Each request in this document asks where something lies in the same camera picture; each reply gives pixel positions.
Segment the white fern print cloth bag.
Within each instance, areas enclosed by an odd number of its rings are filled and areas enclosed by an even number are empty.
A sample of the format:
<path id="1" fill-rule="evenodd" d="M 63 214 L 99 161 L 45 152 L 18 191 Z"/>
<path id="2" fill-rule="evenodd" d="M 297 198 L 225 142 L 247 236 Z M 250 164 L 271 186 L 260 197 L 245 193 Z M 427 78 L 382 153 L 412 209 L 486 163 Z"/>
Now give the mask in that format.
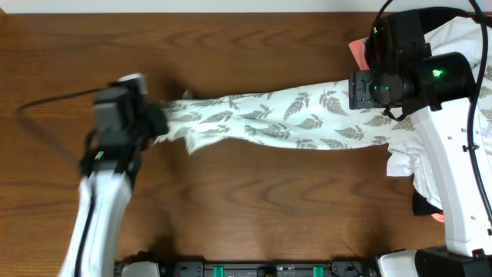
<path id="1" fill-rule="evenodd" d="M 325 82 L 269 93 L 162 102 L 168 134 L 188 153 L 234 138 L 283 149 L 346 150 L 387 145 L 387 175 L 412 175 L 418 193 L 437 208 L 431 164 L 410 118 L 401 122 L 380 108 L 351 110 L 348 82 Z"/>

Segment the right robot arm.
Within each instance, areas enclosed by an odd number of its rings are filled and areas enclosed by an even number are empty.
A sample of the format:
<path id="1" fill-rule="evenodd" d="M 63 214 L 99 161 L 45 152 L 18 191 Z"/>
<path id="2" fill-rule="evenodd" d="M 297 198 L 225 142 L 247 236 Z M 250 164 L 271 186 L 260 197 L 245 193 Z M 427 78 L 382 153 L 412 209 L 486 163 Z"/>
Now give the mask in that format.
<path id="1" fill-rule="evenodd" d="M 382 255 L 381 276 L 489 276 L 491 170 L 480 134 L 482 75 L 459 52 L 434 55 L 424 36 L 456 8 L 378 14 L 366 41 L 368 70 L 349 81 L 352 109 L 400 108 L 427 151 L 445 217 L 446 243 Z"/>

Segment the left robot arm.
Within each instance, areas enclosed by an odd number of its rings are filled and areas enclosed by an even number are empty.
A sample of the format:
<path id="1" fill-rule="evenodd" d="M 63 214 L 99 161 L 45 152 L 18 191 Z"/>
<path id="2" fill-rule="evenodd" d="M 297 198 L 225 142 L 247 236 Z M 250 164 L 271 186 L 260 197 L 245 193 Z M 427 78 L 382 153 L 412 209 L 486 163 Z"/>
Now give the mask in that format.
<path id="1" fill-rule="evenodd" d="M 60 276 L 112 276 L 118 238 L 141 154 L 168 132 L 157 103 L 96 102 L 97 127 L 80 162 L 78 213 Z"/>

